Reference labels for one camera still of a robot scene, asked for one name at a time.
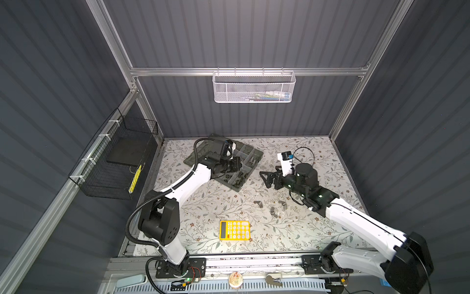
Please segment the green transparent organizer box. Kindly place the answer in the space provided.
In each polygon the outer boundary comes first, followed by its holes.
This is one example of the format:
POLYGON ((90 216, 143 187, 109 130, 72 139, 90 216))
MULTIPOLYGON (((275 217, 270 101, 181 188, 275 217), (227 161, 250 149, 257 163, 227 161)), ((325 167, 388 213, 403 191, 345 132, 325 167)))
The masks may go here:
POLYGON ((264 153, 251 145, 212 133, 197 146, 198 162, 212 170, 212 179, 240 192, 264 153))

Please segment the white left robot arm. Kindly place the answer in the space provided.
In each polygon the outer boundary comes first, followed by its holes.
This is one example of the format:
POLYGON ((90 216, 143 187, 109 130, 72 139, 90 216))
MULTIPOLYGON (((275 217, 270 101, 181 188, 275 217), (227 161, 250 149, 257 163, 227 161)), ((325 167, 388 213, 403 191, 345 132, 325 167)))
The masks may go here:
POLYGON ((144 202, 133 212, 132 216, 139 214, 138 230, 146 239, 139 240, 127 232, 129 241, 156 247, 164 260, 174 266, 187 263, 189 253, 178 237, 181 208, 202 185, 220 175, 241 169, 242 160, 235 156, 235 149, 236 143, 225 137, 196 140, 191 169, 169 187, 149 191, 144 202))

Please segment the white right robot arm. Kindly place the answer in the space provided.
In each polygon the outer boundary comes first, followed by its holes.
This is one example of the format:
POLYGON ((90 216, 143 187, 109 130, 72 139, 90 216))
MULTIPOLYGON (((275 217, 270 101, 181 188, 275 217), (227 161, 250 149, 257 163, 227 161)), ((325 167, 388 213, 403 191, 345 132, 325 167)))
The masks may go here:
POLYGON ((425 238, 393 229, 348 204, 335 192, 321 186, 318 172, 301 163, 283 164, 275 172, 259 174, 266 187, 285 188, 300 196, 303 206, 340 224, 368 242, 373 251, 330 242, 320 253, 318 264, 325 273, 351 269, 384 279, 401 294, 418 294, 431 286, 434 266, 425 238))

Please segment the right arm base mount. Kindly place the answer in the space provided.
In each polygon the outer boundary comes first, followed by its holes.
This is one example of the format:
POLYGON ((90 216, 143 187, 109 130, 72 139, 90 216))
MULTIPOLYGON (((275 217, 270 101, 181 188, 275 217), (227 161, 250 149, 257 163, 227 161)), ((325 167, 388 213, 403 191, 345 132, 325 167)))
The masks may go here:
POLYGON ((340 268, 332 257, 321 254, 306 254, 301 256, 301 267, 305 274, 352 274, 351 268, 340 268))

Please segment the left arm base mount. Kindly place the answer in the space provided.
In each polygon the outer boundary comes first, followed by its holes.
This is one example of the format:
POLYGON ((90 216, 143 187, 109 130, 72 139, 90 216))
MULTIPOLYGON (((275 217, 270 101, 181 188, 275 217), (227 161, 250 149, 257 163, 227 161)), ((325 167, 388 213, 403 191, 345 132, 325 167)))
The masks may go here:
POLYGON ((204 278, 206 274, 206 258, 189 257, 180 265, 160 259, 156 262, 157 279, 171 278, 204 278))

